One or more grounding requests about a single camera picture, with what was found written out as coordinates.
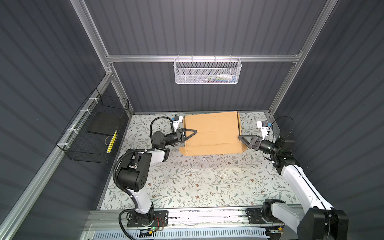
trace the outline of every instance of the yellow object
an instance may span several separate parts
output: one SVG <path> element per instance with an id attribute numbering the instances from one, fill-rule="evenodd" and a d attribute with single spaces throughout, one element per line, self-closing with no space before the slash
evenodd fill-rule
<path id="1" fill-rule="evenodd" d="M 197 134 L 179 148 L 184 156 L 242 153 L 247 149 L 238 138 L 241 135 L 238 112 L 188 115 L 184 126 L 197 130 Z"/>
<path id="2" fill-rule="evenodd" d="M 114 134 L 113 137 L 112 137 L 111 142 L 109 143 L 109 146 L 108 146 L 108 149 L 107 149 L 107 153 L 111 153 L 111 151 L 112 151 L 112 147 L 113 147 L 113 144 L 115 143 L 115 140 L 116 140 L 117 135 L 118 135 L 118 131 L 116 130 L 116 131 L 115 131 L 115 134 Z"/>

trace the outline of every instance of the black wire basket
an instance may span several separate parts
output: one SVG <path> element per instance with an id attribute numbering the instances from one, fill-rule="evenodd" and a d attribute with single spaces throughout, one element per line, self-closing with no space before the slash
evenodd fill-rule
<path id="1" fill-rule="evenodd" d="M 67 125 L 59 138 L 60 141 L 66 132 L 70 131 L 66 142 L 58 141 L 56 144 L 71 160 L 113 162 L 128 124 L 128 110 L 128 99 L 99 94 L 93 99 L 88 109 L 78 111 L 84 111 L 84 114 L 75 127 L 68 129 L 73 119 Z M 96 119 L 100 115 L 114 118 L 113 125 L 109 125 L 110 129 L 115 129 L 113 135 L 90 132 L 90 128 L 94 126 L 94 121 L 97 121 Z"/>

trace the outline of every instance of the corrugated wall panel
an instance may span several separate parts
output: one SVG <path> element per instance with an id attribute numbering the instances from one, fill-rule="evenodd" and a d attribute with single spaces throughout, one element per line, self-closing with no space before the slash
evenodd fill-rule
<path id="1" fill-rule="evenodd" d="M 292 63 L 243 63 L 238 84 L 176 84 L 172 63 L 114 63 L 136 112 L 268 110 Z"/>
<path id="2" fill-rule="evenodd" d="M 294 118 L 294 155 L 349 216 L 348 239 L 384 227 L 383 40 L 383 1 L 339 1 L 275 114 Z"/>
<path id="3" fill-rule="evenodd" d="M 325 0 L 86 0 L 110 55 L 285 55 Z"/>
<path id="4" fill-rule="evenodd" d="M 105 72 L 70 1 L 0 1 L 0 19 L 3 221 Z M 110 167 L 64 158 L 14 239 L 78 239 Z"/>

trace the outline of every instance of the cardboard box lid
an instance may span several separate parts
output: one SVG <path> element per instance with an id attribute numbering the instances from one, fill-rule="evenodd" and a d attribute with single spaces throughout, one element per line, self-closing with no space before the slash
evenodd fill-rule
<path id="1" fill-rule="evenodd" d="M 196 129 L 197 134 L 180 147 L 183 155 L 242 153 L 247 149 L 238 139 L 241 124 L 237 112 L 189 115 L 185 128 Z"/>

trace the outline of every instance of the white mesh basket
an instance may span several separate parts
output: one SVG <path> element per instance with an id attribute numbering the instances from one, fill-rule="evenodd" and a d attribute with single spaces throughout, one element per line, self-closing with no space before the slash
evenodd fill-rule
<path id="1" fill-rule="evenodd" d="M 236 84 L 239 82 L 239 58 L 175 58 L 177 84 Z"/>

